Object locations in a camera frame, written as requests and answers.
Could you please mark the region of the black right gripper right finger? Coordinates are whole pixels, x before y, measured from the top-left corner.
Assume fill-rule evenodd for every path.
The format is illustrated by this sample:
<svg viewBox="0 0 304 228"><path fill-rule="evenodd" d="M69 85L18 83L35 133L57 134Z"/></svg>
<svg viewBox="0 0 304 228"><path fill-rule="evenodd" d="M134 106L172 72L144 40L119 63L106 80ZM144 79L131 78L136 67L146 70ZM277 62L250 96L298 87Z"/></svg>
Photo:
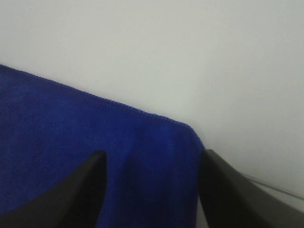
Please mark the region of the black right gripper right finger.
<svg viewBox="0 0 304 228"><path fill-rule="evenodd" d="M203 150L199 198L210 228L302 228L303 212L241 175L213 150Z"/></svg>

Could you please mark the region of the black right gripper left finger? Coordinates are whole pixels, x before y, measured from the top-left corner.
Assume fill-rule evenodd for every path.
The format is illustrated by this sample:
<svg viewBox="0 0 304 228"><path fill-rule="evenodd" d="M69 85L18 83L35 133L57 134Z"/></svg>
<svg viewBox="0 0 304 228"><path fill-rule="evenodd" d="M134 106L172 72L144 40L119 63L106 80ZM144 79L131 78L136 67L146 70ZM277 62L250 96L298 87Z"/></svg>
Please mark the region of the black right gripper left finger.
<svg viewBox="0 0 304 228"><path fill-rule="evenodd" d="M2 228L94 228L107 188L107 156L96 151L32 201L0 217Z"/></svg>

